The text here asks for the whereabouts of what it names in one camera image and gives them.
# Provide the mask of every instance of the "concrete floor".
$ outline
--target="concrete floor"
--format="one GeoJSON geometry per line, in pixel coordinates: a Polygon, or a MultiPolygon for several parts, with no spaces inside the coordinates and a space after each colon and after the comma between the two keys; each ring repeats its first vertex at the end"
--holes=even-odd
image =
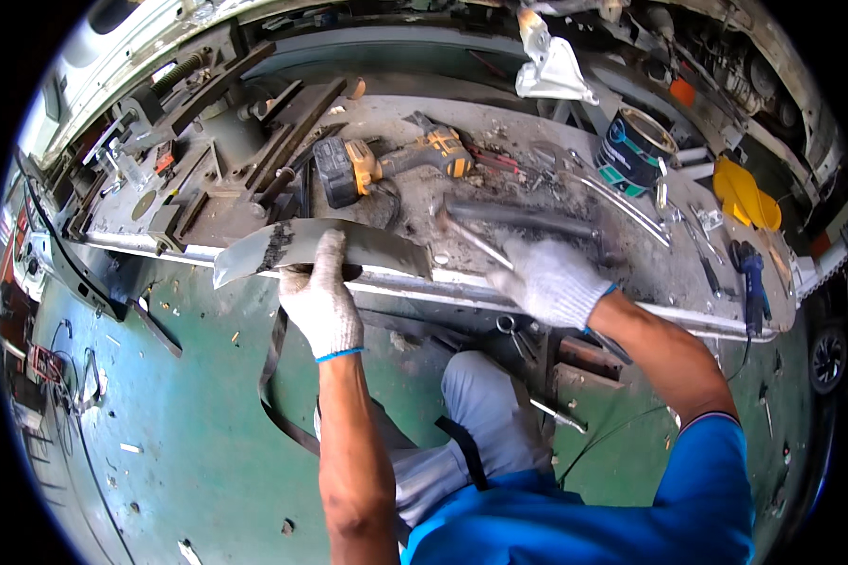
{"type": "MultiPolygon", "coordinates": [[[[57,425],[49,414],[42,432],[54,443],[29,442],[46,461],[33,465],[38,478],[51,484],[44,488],[49,507],[83,558],[92,563],[185,563],[177,542],[188,539],[204,565],[327,562],[317,458],[280,433],[258,401],[277,282],[250,277],[214,291],[209,269],[139,258],[129,259],[114,276],[120,287],[114,291],[130,296],[153,283],[151,312],[179,341],[183,354],[181,359],[170,355],[133,313],[123,323],[95,318],[65,288],[49,283],[34,341],[49,345],[57,323],[68,318],[73,337],[68,340],[60,332],[56,348],[74,358],[79,375],[85,348],[93,348],[108,378],[100,405],[81,418],[81,436],[74,420],[65,428],[65,417],[57,425]],[[65,450],[56,441],[63,435],[57,429],[69,429],[65,450]],[[144,452],[123,451],[120,443],[144,452]],[[291,536],[280,532],[284,519],[294,524],[291,536]]],[[[407,315],[431,308],[373,295],[359,295],[358,302],[407,315]]],[[[484,312],[436,310],[435,321],[493,319],[484,312]]],[[[447,441],[433,421],[445,413],[440,377],[448,357],[427,345],[400,352],[389,332],[377,328],[366,329],[365,345],[373,397],[419,446],[447,441]]],[[[725,374],[734,373],[743,344],[708,345],[720,355],[725,374]]],[[[497,349],[509,353],[508,343],[491,346],[491,354],[497,349]]],[[[782,485],[787,498],[794,495],[810,433],[803,318],[772,343],[753,345],[748,366],[731,386],[748,438],[757,509],[755,562],[761,562],[780,527],[780,518],[770,512],[771,500],[782,485]],[[777,355],[783,368],[775,372],[777,355]],[[758,403],[761,381],[769,386],[772,439],[758,403]],[[791,449],[788,467],[783,442],[791,449]]],[[[275,394],[288,417],[312,430],[317,368],[294,327],[285,341],[275,394]]],[[[589,439],[659,404],[643,379],[621,390],[562,387],[558,401],[561,406],[576,401],[572,413],[588,421],[590,432],[582,436],[570,428],[557,429],[557,475],[589,439]]],[[[592,448],[569,475],[566,489],[580,492],[587,503],[649,504],[676,435],[667,412],[653,412],[592,448]]]]}

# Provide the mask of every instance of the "yellow power drill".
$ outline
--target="yellow power drill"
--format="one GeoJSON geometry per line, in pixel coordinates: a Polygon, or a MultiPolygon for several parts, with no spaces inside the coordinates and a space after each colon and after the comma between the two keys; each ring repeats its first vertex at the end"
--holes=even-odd
{"type": "Polygon", "coordinates": [[[443,175],[453,178],[459,178],[474,166],[474,159],[458,140],[456,130],[434,124],[419,111],[404,120],[420,126],[424,135],[379,159],[361,139],[328,137],[315,143],[317,175],[331,208],[354,204],[371,193],[367,188],[371,183],[418,166],[435,166],[443,175]]]}

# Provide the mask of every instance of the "paint can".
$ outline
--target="paint can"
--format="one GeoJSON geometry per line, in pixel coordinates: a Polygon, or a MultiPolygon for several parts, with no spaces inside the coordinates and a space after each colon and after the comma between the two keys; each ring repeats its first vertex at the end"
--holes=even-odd
{"type": "Polygon", "coordinates": [[[668,164],[676,141],[659,122],[633,107],[622,107],[610,123],[594,155],[599,175],[627,196],[652,190],[662,176],[659,160],[668,164]]]}

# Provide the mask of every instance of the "gray pants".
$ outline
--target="gray pants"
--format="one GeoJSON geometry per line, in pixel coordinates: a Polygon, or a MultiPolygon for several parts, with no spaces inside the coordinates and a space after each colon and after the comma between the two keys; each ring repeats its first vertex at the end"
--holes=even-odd
{"type": "MultiPolygon", "coordinates": [[[[492,359],[476,351],[454,355],[441,389],[449,417],[474,438],[487,479],[528,469],[553,471],[553,453],[527,390],[492,359]]],[[[454,440],[418,449],[384,411],[375,414],[396,476],[396,508],[413,528],[445,496],[471,484],[465,457],[454,440]]]]}

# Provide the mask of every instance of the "metal workbench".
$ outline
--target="metal workbench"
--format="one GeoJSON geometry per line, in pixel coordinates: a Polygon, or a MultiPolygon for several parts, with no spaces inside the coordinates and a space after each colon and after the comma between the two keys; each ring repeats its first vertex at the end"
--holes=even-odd
{"type": "MultiPolygon", "coordinates": [[[[401,119],[414,110],[420,110],[431,119],[451,124],[470,134],[476,143],[494,150],[508,152],[522,164],[537,166],[530,150],[531,142],[546,140],[566,148],[574,149],[586,160],[594,153],[599,139],[580,129],[570,128],[547,119],[505,110],[497,107],[427,97],[365,96],[356,101],[338,98],[333,106],[341,106],[344,112],[324,115],[318,126],[347,122],[341,131],[342,137],[372,138],[379,141],[372,145],[374,153],[384,153],[411,142],[420,135],[420,130],[401,119]]],[[[189,152],[205,153],[206,140],[201,134],[186,131],[189,152]]],[[[180,158],[185,162],[186,154],[180,158]]],[[[146,166],[153,163],[148,155],[146,166]]],[[[211,170],[211,159],[198,161],[192,174],[181,187],[182,194],[207,188],[210,182],[204,172],[211,170]]],[[[464,244],[443,236],[436,231],[431,210],[445,193],[460,198],[489,202],[506,202],[520,206],[554,210],[588,222],[599,221],[605,214],[618,228],[619,249],[625,263],[611,268],[601,267],[600,272],[617,282],[623,291],[647,310],[661,315],[683,326],[699,336],[744,340],[743,312],[740,301],[712,296],[703,275],[700,261],[693,243],[688,239],[684,226],[671,227],[672,243],[667,248],[654,240],[621,210],[591,193],[591,189],[579,183],[553,185],[522,183],[522,179],[509,173],[499,173],[476,167],[472,175],[459,180],[439,175],[436,170],[422,167],[408,171],[388,181],[387,187],[398,193],[402,200],[402,212],[396,233],[419,245],[427,246],[432,254],[448,257],[445,265],[433,265],[433,279],[425,280],[400,273],[365,271],[350,283],[352,290],[373,292],[412,299],[423,299],[469,307],[483,307],[499,311],[515,312],[517,308],[508,299],[498,296],[490,288],[484,274],[496,265],[473,252],[464,244]]],[[[718,207],[715,196],[696,182],[675,171],[669,176],[669,199],[687,212],[691,203],[699,208],[718,207]]],[[[390,216],[391,199],[384,194],[372,194],[352,206],[331,210],[324,198],[322,188],[314,183],[313,215],[355,220],[374,227],[383,227],[390,216]]],[[[161,191],[147,212],[132,220],[132,209],[141,195],[124,187],[117,194],[109,194],[92,205],[93,220],[85,231],[82,243],[124,253],[155,256],[155,242],[147,235],[147,226],[159,208],[165,192],[161,191]]],[[[651,218],[656,218],[653,202],[649,197],[632,199],[633,203],[651,218]]],[[[533,231],[514,230],[502,226],[491,226],[480,222],[467,222],[475,232],[501,245],[511,236],[536,239],[554,237],[554,234],[539,234],[533,231]]],[[[249,205],[237,195],[211,198],[192,229],[182,236],[187,244],[184,253],[166,252],[164,260],[181,261],[193,265],[213,266],[213,258],[221,250],[250,232],[263,227],[264,220],[253,217],[249,205]]],[[[769,298],[772,320],[759,341],[769,341],[777,333],[791,328],[795,319],[796,300],[791,288],[783,289],[773,260],[757,232],[726,217],[724,226],[711,233],[712,243],[725,251],[729,239],[747,240],[763,256],[763,285],[769,298]]],[[[779,249],[783,261],[788,264],[788,250],[779,234],[771,237],[779,249]]],[[[572,245],[582,248],[589,256],[591,245],[567,239],[572,245]]],[[[743,277],[736,273],[728,261],[717,264],[712,254],[708,255],[724,288],[732,288],[739,295],[743,291],[743,277]]],[[[263,276],[276,277],[273,272],[263,276]]]]}

